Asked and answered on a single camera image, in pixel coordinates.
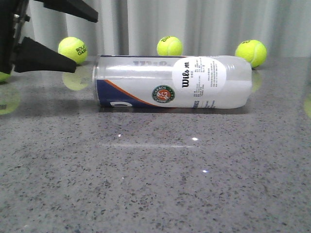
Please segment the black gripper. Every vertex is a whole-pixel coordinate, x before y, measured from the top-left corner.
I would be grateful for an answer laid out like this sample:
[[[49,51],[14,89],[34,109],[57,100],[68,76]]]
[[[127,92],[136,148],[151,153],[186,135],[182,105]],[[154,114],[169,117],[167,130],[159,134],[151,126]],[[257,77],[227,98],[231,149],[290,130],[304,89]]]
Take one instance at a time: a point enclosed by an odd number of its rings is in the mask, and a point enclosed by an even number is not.
[[[98,22],[98,12],[83,0],[41,0],[48,9],[67,13],[90,22]],[[62,71],[74,73],[76,62],[29,37],[23,38],[21,29],[29,17],[27,0],[2,0],[0,2],[0,71],[18,73],[28,71]]]

